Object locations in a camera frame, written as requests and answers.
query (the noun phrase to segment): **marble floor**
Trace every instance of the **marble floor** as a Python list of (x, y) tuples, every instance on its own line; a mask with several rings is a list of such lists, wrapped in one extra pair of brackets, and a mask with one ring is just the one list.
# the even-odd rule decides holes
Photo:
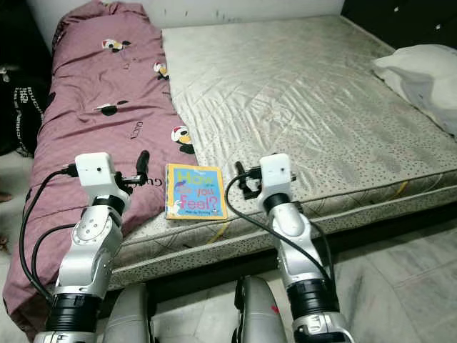
[[(0, 253), (0, 289), (9, 257)], [(277, 271), (264, 277), (292, 342), (292, 317)], [(341, 309), (357, 342), (455, 342), (457, 337), (457, 220), (339, 254)], [(161, 343), (229, 343), (237, 325), (235, 281), (158, 305), (154, 331)], [(25, 336), (0, 307), (0, 337)], [(99, 323), (99, 331), (106, 320)]]
[(10, 193), (9, 202), (0, 203), (0, 235), (8, 237), (7, 247), (12, 250), (19, 239), (22, 209), (29, 191), (29, 176), (33, 159), (16, 152), (0, 156), (0, 191)]

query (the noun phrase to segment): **pink blanket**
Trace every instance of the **pink blanket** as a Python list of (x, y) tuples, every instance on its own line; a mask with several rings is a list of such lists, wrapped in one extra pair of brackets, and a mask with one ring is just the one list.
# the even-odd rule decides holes
[[(160, 65), (166, 63), (161, 31), (149, 23), (139, 4), (92, 1), (61, 20), (54, 48), (52, 102), (39, 132), (31, 196), (48, 174), (72, 163), (78, 154), (106, 151), (116, 170), (128, 176), (135, 173), (139, 153), (149, 150), (149, 177), (155, 182), (135, 188), (124, 214), (126, 234), (164, 210), (165, 165), (196, 164)], [(86, 205), (78, 179), (61, 176), (51, 181), (27, 225), (27, 261), (41, 234), (77, 222)], [(44, 284), (56, 278), (70, 231), (52, 234), (40, 248), (37, 266)], [(43, 330), (47, 310), (20, 267), (17, 249), (3, 297), (11, 318), (29, 339)]]

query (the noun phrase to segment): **cartoon penguin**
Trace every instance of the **cartoon penguin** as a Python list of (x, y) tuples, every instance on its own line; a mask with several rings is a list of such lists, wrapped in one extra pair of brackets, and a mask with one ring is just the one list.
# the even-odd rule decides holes
[(119, 52), (130, 44), (129, 41), (122, 41), (122, 43), (119, 43), (114, 39), (105, 39), (101, 42), (101, 47), (103, 49), (111, 49), (112, 52)]
[(189, 136), (189, 130), (187, 126), (176, 126), (171, 132), (171, 139), (178, 144), (181, 144), (179, 151), (186, 154), (195, 154), (194, 146), (192, 146), (191, 137)]
[(94, 109), (94, 111), (100, 111), (105, 116), (112, 116), (113, 114), (117, 113), (118, 105), (126, 104), (127, 102), (128, 102), (127, 100), (121, 100), (121, 101), (118, 101), (116, 105), (103, 104), (101, 106), (96, 107)]
[(156, 63), (154, 63), (153, 68), (154, 68), (154, 71), (156, 73), (159, 73), (159, 76), (157, 77), (158, 80), (160, 80), (160, 79), (165, 79), (165, 80), (170, 79), (170, 76), (169, 76), (169, 74), (168, 74), (168, 72), (166, 70), (166, 65), (165, 64), (156, 62)]

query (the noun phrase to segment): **yellow book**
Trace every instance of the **yellow book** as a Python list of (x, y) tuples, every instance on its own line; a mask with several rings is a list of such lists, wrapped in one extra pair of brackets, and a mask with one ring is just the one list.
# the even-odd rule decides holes
[(221, 169), (166, 165), (167, 219), (227, 219)]

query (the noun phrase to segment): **mattress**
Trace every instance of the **mattress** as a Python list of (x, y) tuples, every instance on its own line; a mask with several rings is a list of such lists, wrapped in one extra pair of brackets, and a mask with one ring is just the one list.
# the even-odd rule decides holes
[[(174, 106), (200, 165), (224, 183), (274, 152), (290, 155), (294, 200), (327, 233), (457, 200), (457, 144), (389, 90), (371, 61), (389, 46), (339, 16), (164, 29)], [(266, 220), (234, 187), (233, 205)], [(111, 288), (272, 247), (230, 215), (164, 219), (127, 236)]]

